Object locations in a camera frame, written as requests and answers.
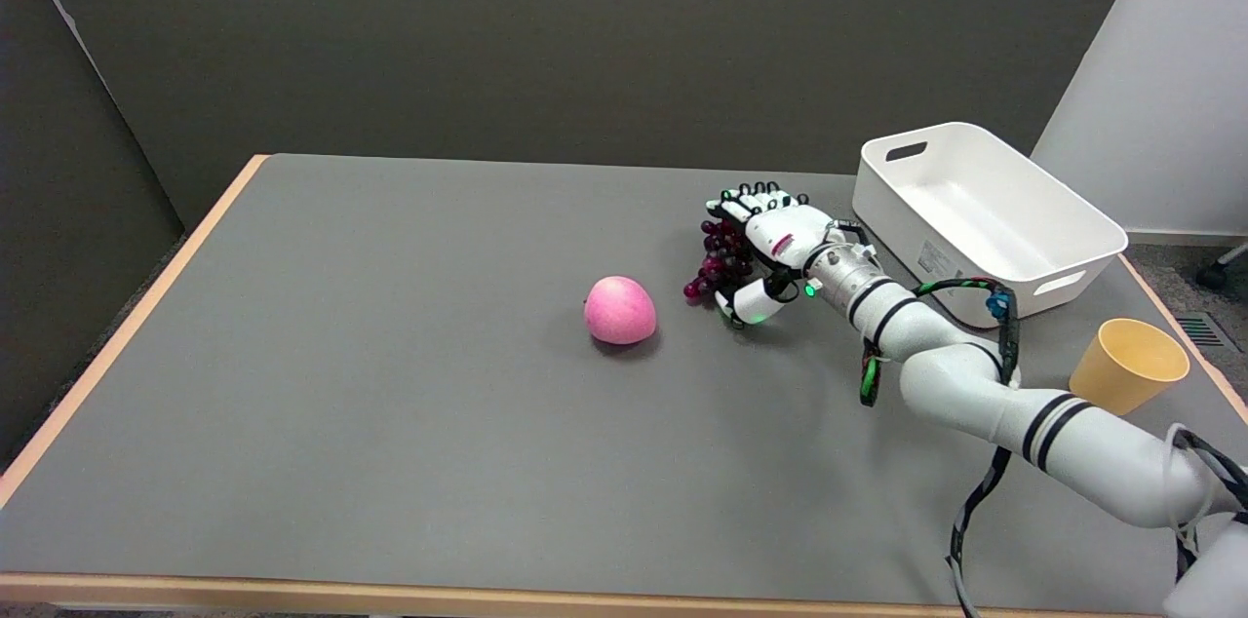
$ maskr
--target table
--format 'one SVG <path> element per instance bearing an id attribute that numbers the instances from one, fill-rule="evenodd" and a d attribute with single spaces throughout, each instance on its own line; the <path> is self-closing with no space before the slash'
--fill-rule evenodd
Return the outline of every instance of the table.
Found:
<path id="1" fill-rule="evenodd" d="M 0 479 L 0 599 L 957 614 L 942 556 L 990 446 L 911 416 L 896 367 L 860 407 L 821 302 L 744 332 L 684 303 L 703 202 L 758 179 L 850 215 L 840 176 L 253 159 Z M 590 342 L 608 273 L 651 291 L 651 341 Z M 1113 316 L 1182 337 L 1114 262 L 1023 322 L 1026 386 L 1063 386 Z M 1243 401 L 1188 347 L 1202 366 L 1129 418 L 1248 457 Z M 1173 573 L 1166 531 L 1021 461 L 967 543 L 986 607 L 1156 612 Z"/>

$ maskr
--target white wall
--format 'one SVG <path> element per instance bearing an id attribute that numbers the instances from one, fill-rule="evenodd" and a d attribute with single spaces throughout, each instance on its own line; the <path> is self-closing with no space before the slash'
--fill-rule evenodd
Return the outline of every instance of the white wall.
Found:
<path id="1" fill-rule="evenodd" d="M 1128 231 L 1248 233 L 1248 0 L 1117 0 L 1032 160 Z"/>

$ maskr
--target yellow paper cup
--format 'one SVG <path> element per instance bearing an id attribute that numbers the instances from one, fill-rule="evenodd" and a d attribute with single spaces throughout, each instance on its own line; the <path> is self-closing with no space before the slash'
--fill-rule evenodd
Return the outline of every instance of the yellow paper cup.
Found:
<path id="1" fill-rule="evenodd" d="M 1071 392 L 1123 416 L 1186 377 L 1187 351 L 1166 331 L 1133 318 L 1101 323 L 1071 375 Z"/>

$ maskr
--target white plastic bin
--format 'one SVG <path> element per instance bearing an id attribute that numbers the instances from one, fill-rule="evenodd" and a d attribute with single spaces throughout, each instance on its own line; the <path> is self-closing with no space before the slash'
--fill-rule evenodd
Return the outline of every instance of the white plastic bin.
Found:
<path id="1" fill-rule="evenodd" d="M 1018 316 L 1073 300 L 1127 248 L 1127 232 L 1001 139 L 941 124 L 862 146 L 854 210 L 925 282 L 982 275 Z M 958 321 L 991 328 L 980 290 L 941 290 Z"/>

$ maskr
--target green cable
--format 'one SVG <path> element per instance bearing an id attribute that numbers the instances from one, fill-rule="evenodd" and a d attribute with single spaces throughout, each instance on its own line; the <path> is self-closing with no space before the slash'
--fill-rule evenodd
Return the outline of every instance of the green cable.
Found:
<path id="1" fill-rule="evenodd" d="M 859 401 L 864 406 L 875 406 L 877 396 L 880 396 L 880 363 L 875 356 L 871 356 L 866 361 L 866 370 L 862 371 L 862 386 L 859 388 Z"/>

